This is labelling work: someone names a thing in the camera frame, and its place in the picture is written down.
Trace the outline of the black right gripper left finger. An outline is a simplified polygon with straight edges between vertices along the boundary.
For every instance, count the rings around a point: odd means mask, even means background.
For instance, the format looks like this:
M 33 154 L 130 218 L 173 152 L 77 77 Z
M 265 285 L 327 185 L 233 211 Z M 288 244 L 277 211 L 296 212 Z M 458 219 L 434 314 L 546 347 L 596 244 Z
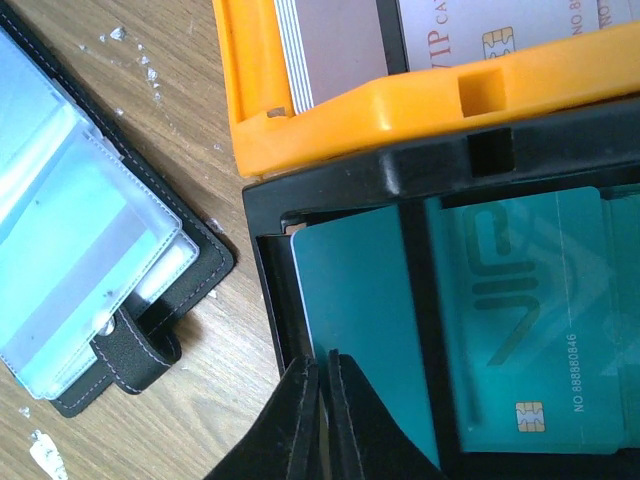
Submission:
M 292 361 L 246 435 L 206 475 L 214 480 L 318 479 L 319 367 Z

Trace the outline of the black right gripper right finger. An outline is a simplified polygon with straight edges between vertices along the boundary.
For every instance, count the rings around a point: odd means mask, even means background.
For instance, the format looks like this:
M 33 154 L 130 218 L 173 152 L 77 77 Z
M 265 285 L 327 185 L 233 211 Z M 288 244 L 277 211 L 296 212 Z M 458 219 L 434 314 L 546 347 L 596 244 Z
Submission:
M 355 359 L 327 358 L 329 457 L 334 479 L 443 479 L 392 418 Z

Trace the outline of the teal vip card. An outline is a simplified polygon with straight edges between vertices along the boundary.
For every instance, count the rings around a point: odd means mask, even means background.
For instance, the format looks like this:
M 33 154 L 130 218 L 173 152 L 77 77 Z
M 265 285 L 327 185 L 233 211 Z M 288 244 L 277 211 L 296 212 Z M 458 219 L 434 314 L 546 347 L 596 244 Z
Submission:
M 86 135 L 1 245 L 1 357 L 35 391 L 105 325 L 180 228 Z
M 397 208 L 305 227 L 290 245 L 316 358 L 352 356 L 398 426 L 437 463 Z

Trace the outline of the black leather card holder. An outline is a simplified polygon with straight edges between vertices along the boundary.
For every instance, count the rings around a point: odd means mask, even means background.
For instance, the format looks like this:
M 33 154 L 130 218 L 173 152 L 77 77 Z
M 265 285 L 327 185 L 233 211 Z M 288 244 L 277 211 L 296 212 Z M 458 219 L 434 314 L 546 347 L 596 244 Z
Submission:
M 142 393 L 228 247 L 14 9 L 1 7 L 1 359 L 64 417 Z

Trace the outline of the white pink vip card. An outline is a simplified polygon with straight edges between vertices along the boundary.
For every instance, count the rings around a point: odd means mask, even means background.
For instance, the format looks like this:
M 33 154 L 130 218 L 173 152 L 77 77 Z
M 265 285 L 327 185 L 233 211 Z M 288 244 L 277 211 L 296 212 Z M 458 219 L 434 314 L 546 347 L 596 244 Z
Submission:
M 639 3 L 626 0 L 414 0 L 399 7 L 411 71 L 497 58 L 639 19 Z

